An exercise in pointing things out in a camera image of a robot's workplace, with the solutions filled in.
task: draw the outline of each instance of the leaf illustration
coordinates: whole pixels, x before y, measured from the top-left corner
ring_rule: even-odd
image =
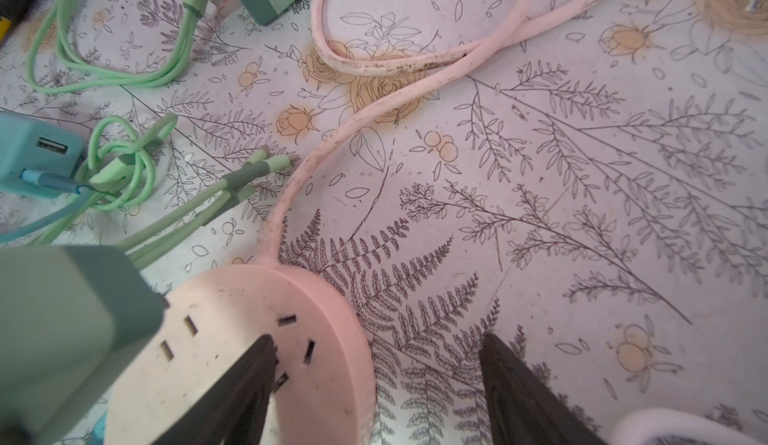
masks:
[[[768,86],[768,60],[744,42],[732,40],[715,55],[717,68],[755,85]]]
[[[368,188],[356,187],[347,190],[344,194],[347,198],[362,198],[368,194],[370,190]]]
[[[567,343],[559,343],[554,345],[558,348],[558,350],[566,354],[581,355],[581,348],[577,347],[576,345],[567,344]]]
[[[619,399],[619,397],[618,397],[618,395],[616,394],[616,390],[614,390],[614,386],[613,386],[613,385],[611,385],[611,384],[610,384],[610,382],[609,382],[608,380],[606,380],[606,379],[603,379],[603,383],[605,383],[605,387],[606,387],[606,388],[608,388],[608,392],[610,393],[610,395],[612,396],[612,398],[613,398],[614,400],[618,400],[618,399]]]
[[[389,30],[389,36],[397,40],[411,38],[413,36],[417,36],[419,33],[421,33],[420,30],[411,28],[410,26],[396,26],[395,28]]]
[[[370,25],[371,23],[374,23],[376,19],[368,13],[352,12],[342,16],[341,21],[349,25],[361,26]]]
[[[683,45],[683,46],[678,46],[677,48],[672,49],[670,51],[670,56],[675,62],[677,62],[678,60],[688,58],[694,53],[696,53],[696,47],[693,47],[691,45]]]
[[[690,27],[690,44],[704,55],[717,50],[730,40],[730,30],[713,26],[709,20],[701,19]]]
[[[677,365],[677,363],[665,363],[665,362],[651,363],[650,367],[659,372],[671,372],[671,373],[677,373],[684,369],[681,365]]]
[[[204,257],[208,255],[208,249],[205,248],[203,245],[195,245],[194,247],[192,247],[192,252],[198,257]]]
[[[648,314],[645,315],[645,329],[648,330],[649,335],[656,337],[656,328],[654,327],[654,322],[650,319]]]
[[[384,171],[386,150],[379,133],[370,127],[362,127],[350,140],[352,156],[360,157],[363,162],[376,170]]]
[[[317,107],[323,110],[332,110],[334,108],[346,106],[348,103],[350,103],[350,87],[346,85],[336,85],[325,98],[320,100]]]
[[[659,25],[674,25],[687,22],[698,16],[696,3],[693,0],[670,0],[654,17],[654,23]]]
[[[343,174],[343,173],[339,173],[337,176],[333,177],[333,179],[332,179],[332,180],[331,180],[331,182],[328,184],[328,186],[332,187],[333,185],[335,185],[335,184],[339,183],[339,181],[340,181],[342,178],[344,178],[344,174]]]
[[[650,385],[650,370],[646,370],[640,374],[640,392],[645,393]]]
[[[753,410],[752,413],[755,414],[755,417],[757,417],[757,420],[768,423],[768,413],[765,413],[762,410],[757,410],[757,409]]]

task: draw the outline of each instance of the light green cable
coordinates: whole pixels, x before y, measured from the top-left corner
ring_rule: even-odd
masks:
[[[54,7],[43,20],[42,26],[37,31],[32,42],[27,59],[27,80],[34,90],[38,92],[56,94],[77,92],[94,86],[109,85],[133,85],[140,87],[156,87],[165,85],[176,79],[186,68],[194,44],[194,31],[197,21],[202,17],[208,0],[184,0],[184,16],[179,27],[176,47],[158,70],[148,73],[126,73],[118,70],[110,70],[86,63],[78,55],[70,41],[68,33],[72,15],[81,0],[56,0]],[[53,22],[56,22],[56,47],[55,53],[64,66],[97,75],[101,78],[83,82],[71,83],[57,87],[45,87],[34,78],[34,62],[37,58],[42,41],[48,33]]]
[[[145,229],[140,230],[134,233],[133,235],[131,235],[130,237],[127,237],[126,239],[119,241],[116,246],[122,251],[129,251],[131,248],[140,245],[141,243],[151,239],[161,231],[167,229],[168,227],[176,223],[178,220],[182,219],[185,215],[187,215],[192,210],[196,209],[201,204],[203,204],[207,199],[213,197],[216,193],[224,190],[226,186],[227,186],[226,181],[224,180],[217,181],[216,183],[212,184],[205,190],[202,190],[200,193],[195,195],[194,198],[192,198],[191,200],[188,200],[187,203],[176,208],[176,210],[165,215],[160,220],[155,221],[152,225],[149,225]]]
[[[134,127],[128,123],[128,120],[119,116],[107,117],[96,125],[93,133],[91,133],[91,139],[88,141],[88,160],[80,166],[80,169],[74,176],[75,180],[89,181],[93,178],[101,170],[101,164],[110,152],[132,154],[138,158],[138,160],[136,161],[136,169],[134,170],[130,183],[126,189],[122,190],[120,197],[114,198],[111,195],[108,195],[108,198],[111,200],[110,203],[96,204],[94,208],[97,210],[112,210],[120,206],[130,208],[149,198],[149,195],[152,193],[152,188],[154,188],[155,166],[154,160],[150,157],[149,153],[144,150],[144,147],[154,138],[165,140],[171,130],[176,126],[178,119],[178,116],[174,113],[166,114],[163,118],[153,124],[147,133],[141,137],[138,136]],[[128,142],[126,140],[111,140],[99,148],[98,140],[101,137],[101,133],[110,123],[120,124],[133,142]],[[134,197],[134,194],[138,190],[142,172],[144,170],[147,171],[144,187],[141,189],[138,196]]]
[[[167,236],[160,237],[156,241],[145,245],[143,248],[130,254],[128,258],[134,262],[134,266],[139,270],[143,270],[149,265],[152,265],[158,258],[173,250],[179,243],[186,240],[198,228],[210,220],[219,208],[224,206],[231,196],[232,194],[228,190],[225,190],[216,200],[214,200],[214,203],[197,214],[197,217],[190,220],[189,223],[182,225],[180,229],[170,232]]]
[[[86,201],[83,206],[76,210],[73,214],[69,215],[68,217],[60,218],[53,223],[51,223],[48,227],[43,230],[43,232],[32,239],[27,245],[48,245],[53,243],[53,240],[55,240],[59,235],[62,234],[64,230],[75,220],[77,217],[85,213],[86,210],[91,208],[94,204],[98,203],[99,200],[101,200],[104,197],[103,193],[91,193],[91,196],[88,197],[88,201]]]
[[[149,148],[153,140],[159,143],[165,140],[177,122],[178,116],[176,114],[166,114],[149,127],[147,133],[139,136],[134,127],[125,118],[109,116],[101,120],[94,127],[94,131],[91,133],[91,138],[88,141],[88,159],[81,164],[78,171],[74,174],[76,181],[88,182],[91,188],[94,189],[91,198],[73,214],[49,225],[42,234],[30,242],[30,245],[52,243],[72,221],[89,208],[96,208],[98,210],[112,210],[120,206],[129,208],[147,200],[154,188],[155,164],[146,148]],[[98,141],[101,138],[101,134],[111,123],[120,124],[132,142],[112,140],[99,147]],[[103,165],[104,158],[110,153],[119,153],[120,155],[108,164]],[[139,191],[144,171],[147,172],[146,179],[144,186]],[[104,198],[108,202],[99,203]]]

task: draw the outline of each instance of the floral tablecloth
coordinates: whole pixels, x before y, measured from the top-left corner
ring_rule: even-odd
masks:
[[[567,0],[538,0],[534,14]],[[483,37],[514,0],[328,0],[332,46],[384,59]],[[425,73],[354,78],[312,50],[309,0],[269,26],[197,27],[193,63],[159,89],[33,92],[23,64],[52,0],[0,47],[0,107],[88,136],[120,114],[180,116],[140,207],[86,213],[62,243],[114,243],[256,148],[301,160],[345,117]],[[91,62],[160,66],[180,0],[87,0]],[[44,40],[38,76],[61,69]],[[374,443],[490,443],[477,350],[493,330],[606,437],[640,407],[768,438],[768,0],[606,0],[458,82],[384,114],[294,204],[281,259],[350,301],[378,377]],[[109,129],[105,138],[120,135]],[[167,292],[253,258],[286,181],[144,272]],[[61,206],[6,194],[0,226]],[[26,211],[32,209],[31,215]],[[64,439],[80,445],[107,397]]]

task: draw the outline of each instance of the dirty pink cable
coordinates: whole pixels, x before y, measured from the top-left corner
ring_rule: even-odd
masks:
[[[587,10],[599,0],[571,0],[565,5],[556,8],[552,12],[536,17],[525,22],[514,33],[510,33],[504,40],[502,47],[512,46],[528,38],[532,38],[542,32],[554,28],[570,20],[576,15]],[[428,53],[425,55],[411,56],[407,58],[395,58],[391,60],[357,60],[339,56],[328,46],[325,30],[322,26],[322,11],[325,8],[325,0],[312,0],[310,10],[312,40],[315,49],[323,62],[336,71],[350,75],[361,76],[386,76],[404,72],[417,72],[450,65],[461,57],[466,56],[480,45],[482,40],[466,43],[444,52]]]
[[[296,171],[293,172],[283,189],[280,198],[270,212],[270,217],[262,225],[259,241],[256,246],[256,259],[259,264],[270,267],[278,265],[279,262],[277,257],[280,251],[280,239],[283,234],[283,219],[285,218],[293,199],[298,195],[299,191],[310,179],[314,171],[320,167],[323,160],[325,160],[334,150],[339,148],[342,143],[349,140],[361,127],[369,124],[381,114],[389,112],[394,108],[398,108],[398,106],[410,102],[415,97],[427,94],[432,90],[463,77],[478,66],[481,66],[488,60],[488,58],[496,53],[496,51],[506,46],[507,43],[522,39],[517,38],[521,36],[519,29],[526,15],[531,10],[534,1],[535,0],[517,0],[501,26],[482,41],[476,42],[476,44],[470,44],[473,45],[473,47],[468,51],[466,56],[460,58],[452,65],[447,66],[422,80],[414,82],[405,88],[400,88],[368,105],[358,113],[352,115],[352,117],[319,143],[312,152],[302,160]],[[531,36],[559,25],[563,21],[578,15],[582,11],[582,8],[586,9],[596,1],[597,0],[573,0],[554,12],[544,15],[541,18],[536,18],[537,20],[541,20],[539,22],[540,25],[537,25],[537,31],[534,30],[536,33],[533,33]],[[318,0],[312,0],[313,22],[315,21],[316,10],[322,8],[322,6],[316,6],[317,2]],[[562,8],[568,8],[568,10],[561,12]],[[550,18],[550,16],[557,12],[560,12],[560,14],[554,15],[554,18]]]
[[[491,57],[496,50],[501,48],[508,37],[525,18],[526,13],[533,6],[534,0],[517,0],[509,16],[504,20],[493,34],[487,37],[480,46],[470,52],[466,57],[458,60],[451,66],[445,67],[437,73],[419,80],[405,88],[388,94],[376,102],[368,105],[358,113],[352,115],[344,124],[331,133],[325,140],[319,143],[310,154],[302,160],[299,168],[293,172],[283,193],[275,204],[270,217],[264,222],[256,249],[256,257],[264,265],[276,265],[277,255],[280,249],[280,238],[283,234],[283,217],[286,216],[291,202],[301,190],[302,186],[312,176],[312,173],[320,166],[322,161],[331,152],[346,142],[360,128],[373,121],[379,115],[389,112],[398,106],[407,103],[417,96],[429,93],[432,90],[446,85],[472,70],[481,66],[485,60]]]

